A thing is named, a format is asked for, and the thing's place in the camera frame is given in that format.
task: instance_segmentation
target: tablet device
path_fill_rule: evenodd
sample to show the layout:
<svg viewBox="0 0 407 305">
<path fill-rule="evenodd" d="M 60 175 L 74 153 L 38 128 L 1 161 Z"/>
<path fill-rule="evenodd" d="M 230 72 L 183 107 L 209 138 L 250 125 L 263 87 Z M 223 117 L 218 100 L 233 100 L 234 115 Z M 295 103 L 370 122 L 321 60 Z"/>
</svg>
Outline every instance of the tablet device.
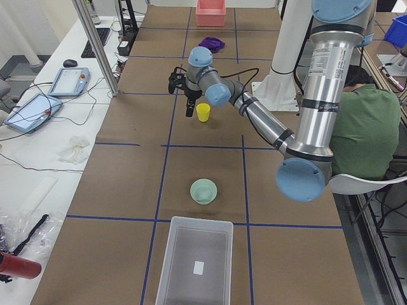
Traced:
<svg viewBox="0 0 407 305">
<path fill-rule="evenodd" d="M 77 97 L 85 89 L 89 76 L 88 68 L 61 68 L 48 95 L 57 98 Z"/>
<path fill-rule="evenodd" d="M 30 133 L 47 122 L 60 108 L 62 101 L 38 93 L 4 120 L 3 124 Z"/>
</svg>

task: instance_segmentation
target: red cylinder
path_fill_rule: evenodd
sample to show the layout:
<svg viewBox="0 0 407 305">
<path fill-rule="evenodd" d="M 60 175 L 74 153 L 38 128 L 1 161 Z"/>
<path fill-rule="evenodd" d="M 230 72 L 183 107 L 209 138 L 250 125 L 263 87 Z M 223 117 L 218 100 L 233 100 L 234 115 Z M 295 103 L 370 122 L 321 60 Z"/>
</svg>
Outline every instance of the red cylinder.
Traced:
<svg viewBox="0 0 407 305">
<path fill-rule="evenodd" d="M 0 252 L 0 274 L 31 279 L 40 273 L 41 265 L 39 263 Z"/>
</svg>

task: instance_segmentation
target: black keyboard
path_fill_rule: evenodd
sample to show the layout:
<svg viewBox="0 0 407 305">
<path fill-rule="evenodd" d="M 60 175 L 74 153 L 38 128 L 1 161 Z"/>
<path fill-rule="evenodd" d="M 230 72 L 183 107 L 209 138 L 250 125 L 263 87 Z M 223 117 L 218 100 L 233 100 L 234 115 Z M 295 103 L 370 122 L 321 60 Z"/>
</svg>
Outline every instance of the black keyboard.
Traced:
<svg viewBox="0 0 407 305">
<path fill-rule="evenodd" d="M 107 38 L 109 37 L 110 28 L 109 27 L 97 27 L 96 28 L 97 34 L 99 35 L 100 41 L 102 41 L 102 45 L 105 45 L 107 42 Z M 86 43 L 85 49 L 81 54 L 81 58 L 95 58 L 95 53 L 92 50 L 92 46 L 88 41 Z"/>
</svg>

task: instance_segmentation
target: white table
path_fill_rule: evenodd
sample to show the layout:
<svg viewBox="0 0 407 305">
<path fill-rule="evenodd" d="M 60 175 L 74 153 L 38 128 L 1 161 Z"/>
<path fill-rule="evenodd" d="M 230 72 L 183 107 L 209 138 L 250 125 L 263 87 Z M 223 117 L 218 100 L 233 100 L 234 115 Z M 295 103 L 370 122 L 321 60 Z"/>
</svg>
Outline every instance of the white table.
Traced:
<svg viewBox="0 0 407 305">
<path fill-rule="evenodd" d="M 100 19 L 102 22 L 98 27 L 110 27 L 114 20 L 113 17 L 101 17 Z M 114 24 L 112 28 L 117 29 L 117 25 L 118 24 Z M 87 37 L 85 31 L 78 20 L 50 57 L 49 61 L 47 61 L 34 82 L 38 84 L 53 81 L 58 70 L 62 67 L 63 61 L 71 58 L 78 62 L 78 67 L 89 68 L 90 80 L 87 89 L 93 87 L 103 75 L 95 58 L 80 57 L 86 41 Z M 123 61 L 126 59 L 118 56 L 118 43 L 117 32 L 111 31 L 104 49 L 112 68 L 115 66 L 118 58 Z M 42 86 L 41 88 L 47 93 L 50 85 Z M 37 94 L 37 92 L 39 92 L 39 90 L 35 87 L 27 91 L 18 105 L 22 105 L 33 95 Z M 91 96 L 84 94 L 64 104 L 61 110 L 56 114 L 58 117 L 66 117 L 77 123 L 82 123 L 85 121 L 95 103 L 93 111 L 84 125 L 78 126 L 67 119 L 52 118 L 45 126 L 31 135 L 23 135 L 12 140 L 0 142 L 3 146 L 0 148 L 0 153 L 29 168 L 54 168 L 59 170 L 82 171 L 85 168 L 87 160 L 75 165 L 59 160 L 57 153 L 68 146 L 69 139 L 73 136 L 84 136 L 90 142 L 90 145 L 85 148 L 85 151 L 90 154 L 95 143 L 96 134 L 99 131 L 111 101 L 111 94 L 104 79 L 90 91 L 90 94 L 96 98 L 96 103 Z M 20 134 L 20 132 L 8 126 L 0 127 L 0 139 L 7 139 Z M 22 208 L 27 198 L 36 191 L 40 191 L 41 186 L 43 186 L 42 183 L 50 179 L 47 176 L 56 178 L 57 182 L 41 201 L 38 208 L 32 213 L 28 231 L 37 223 L 43 214 L 49 214 L 50 220 L 52 221 L 49 222 L 47 226 L 53 227 L 55 225 L 54 230 L 48 235 L 48 244 L 51 249 L 55 243 L 69 205 L 71 204 L 72 197 L 81 178 L 81 172 L 38 172 L 35 170 L 26 170 L 0 156 L 0 217 L 15 215 Z M 26 202 L 24 206 L 30 207 L 30 204 L 30 202 Z M 38 254 L 27 247 L 20 256 L 40 262 L 44 270 L 49 255 L 50 250 L 47 251 L 47 255 L 44 255 Z M 33 280 L 13 278 L 11 283 L 0 283 L 1 304 L 30 304 L 41 276 L 42 273 Z"/>
</svg>

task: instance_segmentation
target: light green bowl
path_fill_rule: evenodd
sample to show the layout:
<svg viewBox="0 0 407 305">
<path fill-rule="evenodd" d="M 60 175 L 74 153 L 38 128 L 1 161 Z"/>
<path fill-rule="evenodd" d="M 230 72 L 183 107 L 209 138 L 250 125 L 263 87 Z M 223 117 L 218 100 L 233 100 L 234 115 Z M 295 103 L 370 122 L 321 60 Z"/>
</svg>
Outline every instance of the light green bowl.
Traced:
<svg viewBox="0 0 407 305">
<path fill-rule="evenodd" d="M 211 203 L 217 194 L 215 183 L 209 179 L 199 179 L 192 183 L 190 189 L 191 197 L 200 205 Z"/>
</svg>

